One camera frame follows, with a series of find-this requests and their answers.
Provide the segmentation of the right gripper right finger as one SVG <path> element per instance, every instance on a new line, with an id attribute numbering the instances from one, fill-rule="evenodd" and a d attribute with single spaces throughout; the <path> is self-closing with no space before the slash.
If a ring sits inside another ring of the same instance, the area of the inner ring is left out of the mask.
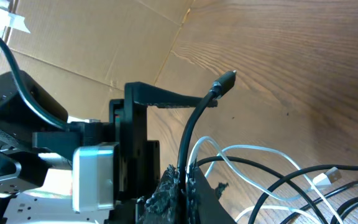
<path id="1" fill-rule="evenodd" d="M 186 176 L 186 214 L 187 223 L 228 224 L 234 219 L 220 204 L 216 192 L 211 188 L 201 169 L 192 163 Z"/>

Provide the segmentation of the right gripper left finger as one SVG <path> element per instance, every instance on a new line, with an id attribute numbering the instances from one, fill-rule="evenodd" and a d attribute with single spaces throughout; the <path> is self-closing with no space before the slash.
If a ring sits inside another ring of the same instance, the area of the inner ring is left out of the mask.
<path id="1" fill-rule="evenodd" d="M 178 183 L 178 172 L 170 164 L 163 173 L 155 192 L 145 200 L 144 212 L 137 223 L 178 223 L 180 212 Z"/>

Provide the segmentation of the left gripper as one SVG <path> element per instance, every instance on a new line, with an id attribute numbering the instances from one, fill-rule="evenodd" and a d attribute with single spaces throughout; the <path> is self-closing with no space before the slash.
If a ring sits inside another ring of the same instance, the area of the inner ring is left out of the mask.
<path id="1" fill-rule="evenodd" d="M 110 220 L 135 212 L 134 200 L 151 194 L 160 180 L 160 142 L 149 140 L 147 108 L 194 108 L 201 98 L 142 82 L 125 84 L 124 99 L 111 100 L 107 123 L 72 122 L 66 131 L 33 134 L 35 148 L 48 149 L 72 163 L 75 149 L 116 142 L 117 194 Z"/>

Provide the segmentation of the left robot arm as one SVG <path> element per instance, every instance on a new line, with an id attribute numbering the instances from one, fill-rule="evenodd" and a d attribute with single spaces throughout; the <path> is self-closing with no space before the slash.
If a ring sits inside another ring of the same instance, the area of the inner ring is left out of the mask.
<path id="1" fill-rule="evenodd" d="M 22 97 L 10 73 L 0 75 L 0 193 L 18 194 L 43 185 L 56 153 L 73 168 L 76 211 L 110 212 L 108 222 L 179 222 L 185 209 L 185 165 L 196 121 L 217 106 L 221 86 L 203 98 L 179 95 L 142 82 L 127 83 L 111 100 L 107 123 L 68 121 L 67 111 L 27 73 L 19 80 L 43 118 Z M 181 139 L 178 166 L 160 171 L 160 146 L 147 137 L 147 108 L 193 108 Z"/>

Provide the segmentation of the cardboard wall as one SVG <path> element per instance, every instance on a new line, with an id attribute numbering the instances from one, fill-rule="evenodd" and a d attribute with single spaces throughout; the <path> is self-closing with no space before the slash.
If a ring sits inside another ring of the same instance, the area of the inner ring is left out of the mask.
<path id="1" fill-rule="evenodd" d="M 76 118 L 108 119 L 129 82 L 154 84 L 181 29 L 187 0 L 19 0 L 28 32 L 8 45 L 19 67 Z"/>

